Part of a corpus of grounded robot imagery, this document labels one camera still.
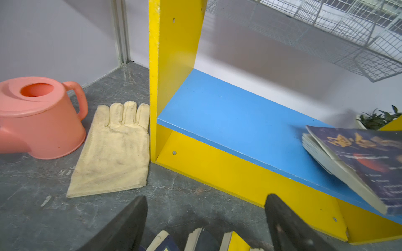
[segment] watering can spout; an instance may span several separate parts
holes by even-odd
[[[0,153],[27,153],[31,149],[27,143],[6,128],[0,127]]]

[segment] watering can opening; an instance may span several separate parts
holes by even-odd
[[[45,83],[36,83],[23,87],[20,93],[25,97],[40,97],[51,93],[53,90],[54,90],[53,85]]]

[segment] pink watering can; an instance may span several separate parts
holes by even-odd
[[[77,114],[67,95],[74,90]],[[0,153],[25,153],[56,159],[75,151],[85,140],[81,121],[88,113],[82,87],[42,77],[0,83]]]

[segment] metal wire rack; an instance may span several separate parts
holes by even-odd
[[[402,0],[208,0],[207,11],[372,82],[402,73]]]

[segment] green leaves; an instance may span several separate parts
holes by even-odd
[[[367,116],[361,114],[360,119],[358,119],[367,129],[372,129],[372,130],[378,130],[381,127],[385,126],[389,122],[393,121],[400,115],[402,115],[401,112],[398,112],[398,109],[396,106],[392,106],[392,110],[394,110],[394,114],[390,114],[389,112],[384,112],[381,110],[378,110],[379,112],[382,112],[382,114],[377,115],[375,112],[377,109],[374,109],[374,111],[371,114],[365,113]]]

